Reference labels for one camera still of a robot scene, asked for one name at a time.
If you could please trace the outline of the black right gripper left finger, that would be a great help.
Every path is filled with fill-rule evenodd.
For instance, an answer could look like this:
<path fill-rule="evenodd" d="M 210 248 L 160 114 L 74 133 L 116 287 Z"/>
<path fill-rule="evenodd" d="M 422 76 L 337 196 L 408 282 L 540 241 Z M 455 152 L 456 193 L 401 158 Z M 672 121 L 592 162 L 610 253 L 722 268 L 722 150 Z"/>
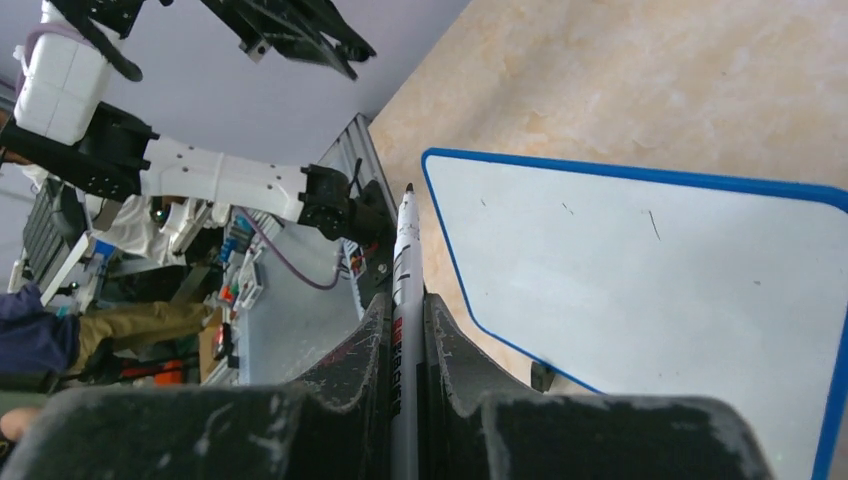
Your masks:
<path fill-rule="evenodd" d="M 282 479 L 389 477 L 391 313 L 389 295 L 375 295 L 358 329 L 287 385 Z"/>

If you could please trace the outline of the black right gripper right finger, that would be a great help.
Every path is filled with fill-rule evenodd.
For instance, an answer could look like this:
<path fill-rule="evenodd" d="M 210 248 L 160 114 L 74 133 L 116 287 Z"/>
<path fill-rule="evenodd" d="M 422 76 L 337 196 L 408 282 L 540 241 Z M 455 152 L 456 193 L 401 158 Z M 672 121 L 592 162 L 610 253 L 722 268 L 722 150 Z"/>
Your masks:
<path fill-rule="evenodd" d="M 428 477 L 544 478 L 547 448 L 534 431 L 544 396 L 463 334 L 440 295 L 425 295 L 423 319 Z"/>

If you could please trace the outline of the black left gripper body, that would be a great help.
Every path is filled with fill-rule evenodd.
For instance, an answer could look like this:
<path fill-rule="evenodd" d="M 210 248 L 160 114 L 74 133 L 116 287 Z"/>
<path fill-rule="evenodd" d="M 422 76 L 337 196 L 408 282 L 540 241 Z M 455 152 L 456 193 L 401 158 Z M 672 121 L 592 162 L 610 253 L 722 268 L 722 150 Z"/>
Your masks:
<path fill-rule="evenodd" d="M 241 40 L 240 49 L 249 56 L 265 54 L 265 36 L 255 18 L 248 12 L 246 1 L 202 0 L 211 11 Z M 119 47 L 109 40 L 101 27 L 126 39 L 138 17 L 144 1 L 49 1 L 81 36 L 91 44 L 108 63 L 122 76 L 132 82 L 140 82 L 143 73 L 140 67 L 123 55 Z"/>

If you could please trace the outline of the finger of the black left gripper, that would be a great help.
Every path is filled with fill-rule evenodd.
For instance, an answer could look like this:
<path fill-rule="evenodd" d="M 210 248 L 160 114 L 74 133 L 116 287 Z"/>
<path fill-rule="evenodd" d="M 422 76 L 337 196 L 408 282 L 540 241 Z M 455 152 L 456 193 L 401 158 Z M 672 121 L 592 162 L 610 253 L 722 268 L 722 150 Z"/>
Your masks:
<path fill-rule="evenodd" d="M 335 51 L 346 61 L 364 63 L 377 55 L 374 48 L 347 22 L 330 0 L 295 0 L 294 7 L 322 34 L 335 39 Z"/>
<path fill-rule="evenodd" d="M 358 74 L 354 62 L 344 60 L 334 49 L 337 41 L 307 22 L 293 1 L 246 1 L 248 12 L 255 18 L 265 36 L 265 54 L 248 56 L 259 62 L 269 53 L 285 59 L 327 67 L 355 81 Z"/>

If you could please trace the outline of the blue framed whiteboard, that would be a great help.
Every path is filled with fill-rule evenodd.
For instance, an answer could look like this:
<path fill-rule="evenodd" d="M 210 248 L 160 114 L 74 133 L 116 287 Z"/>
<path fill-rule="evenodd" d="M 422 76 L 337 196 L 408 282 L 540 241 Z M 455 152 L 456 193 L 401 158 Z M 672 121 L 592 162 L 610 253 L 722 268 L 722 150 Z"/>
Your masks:
<path fill-rule="evenodd" d="M 430 149 L 472 321 L 599 393 L 694 394 L 781 479 L 831 471 L 847 402 L 847 194 Z"/>

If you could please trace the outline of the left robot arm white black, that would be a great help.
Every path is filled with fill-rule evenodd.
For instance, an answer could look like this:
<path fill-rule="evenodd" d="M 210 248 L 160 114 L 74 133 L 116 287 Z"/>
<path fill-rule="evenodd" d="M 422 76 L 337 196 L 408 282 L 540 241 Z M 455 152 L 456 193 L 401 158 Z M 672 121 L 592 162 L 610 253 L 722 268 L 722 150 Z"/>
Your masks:
<path fill-rule="evenodd" d="M 265 163 L 156 133 L 105 102 L 113 73 L 143 74 L 122 51 L 138 1 L 46 1 L 16 56 L 17 100 L 1 126 L 1 153 L 19 154 L 76 188 L 123 203 L 177 196 L 263 211 L 330 240 L 379 242 L 394 229 L 377 182 L 359 187 L 331 167 Z"/>

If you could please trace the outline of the seated person khaki trousers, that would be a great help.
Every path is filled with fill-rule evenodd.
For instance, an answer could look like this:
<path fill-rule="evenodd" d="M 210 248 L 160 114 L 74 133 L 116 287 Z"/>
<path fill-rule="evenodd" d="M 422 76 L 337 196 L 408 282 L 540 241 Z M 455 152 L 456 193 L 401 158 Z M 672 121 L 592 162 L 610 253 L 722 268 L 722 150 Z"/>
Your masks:
<path fill-rule="evenodd" d="M 137 350 L 200 333 L 216 309 L 203 303 L 151 302 L 60 316 L 36 284 L 1 295 L 1 372 L 77 373 L 105 340 Z"/>

